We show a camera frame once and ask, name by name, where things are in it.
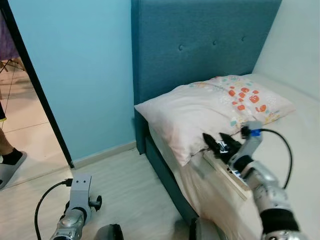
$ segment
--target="foot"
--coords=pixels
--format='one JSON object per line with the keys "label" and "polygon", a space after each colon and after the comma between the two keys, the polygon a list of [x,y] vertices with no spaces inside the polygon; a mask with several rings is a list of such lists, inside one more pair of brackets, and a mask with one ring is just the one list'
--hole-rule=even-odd
{"label": "foot", "polygon": [[27,158],[27,153],[14,148],[11,153],[2,157],[3,162],[0,164],[0,189],[7,185],[16,170]]}

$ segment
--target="white wall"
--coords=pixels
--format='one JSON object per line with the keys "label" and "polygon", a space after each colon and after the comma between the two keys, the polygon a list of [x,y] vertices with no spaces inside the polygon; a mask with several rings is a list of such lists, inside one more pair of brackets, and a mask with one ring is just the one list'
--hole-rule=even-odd
{"label": "white wall", "polygon": [[282,0],[254,73],[319,93],[319,0]]}

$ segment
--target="teal headboard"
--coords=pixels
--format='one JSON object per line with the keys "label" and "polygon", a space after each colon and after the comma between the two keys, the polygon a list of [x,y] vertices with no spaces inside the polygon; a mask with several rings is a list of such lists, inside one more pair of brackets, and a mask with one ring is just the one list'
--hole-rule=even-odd
{"label": "teal headboard", "polygon": [[[134,103],[215,76],[249,74],[281,0],[132,0]],[[139,152],[149,134],[135,112]]]}

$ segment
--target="black knob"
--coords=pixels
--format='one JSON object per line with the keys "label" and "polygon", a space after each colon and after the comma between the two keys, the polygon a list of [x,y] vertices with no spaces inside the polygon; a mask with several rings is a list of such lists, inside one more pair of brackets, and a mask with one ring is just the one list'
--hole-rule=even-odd
{"label": "black knob", "polygon": [[99,195],[97,198],[96,198],[96,201],[98,202],[98,205],[94,206],[94,209],[98,212],[101,208],[101,205],[102,205],[102,197],[101,195]]}
{"label": "black knob", "polygon": [[97,198],[96,198],[96,201],[89,201],[89,207],[90,208],[94,208],[95,211],[99,211],[100,208],[101,208],[101,205],[102,205],[102,197],[101,195],[99,195]]}
{"label": "black knob", "polygon": [[241,137],[242,139],[247,139],[250,135],[251,131],[248,126],[243,126],[241,128]]}

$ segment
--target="doorway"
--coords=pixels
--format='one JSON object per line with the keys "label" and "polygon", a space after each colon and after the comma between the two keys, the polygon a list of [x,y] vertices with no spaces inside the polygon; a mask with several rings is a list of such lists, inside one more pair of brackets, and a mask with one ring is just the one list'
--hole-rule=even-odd
{"label": "doorway", "polygon": [[28,154],[18,169],[21,174],[17,171],[8,183],[12,186],[74,166],[7,0],[0,0],[0,11],[0,24],[7,27],[16,49],[16,54],[0,59],[0,102],[7,118],[0,128],[15,148]]}

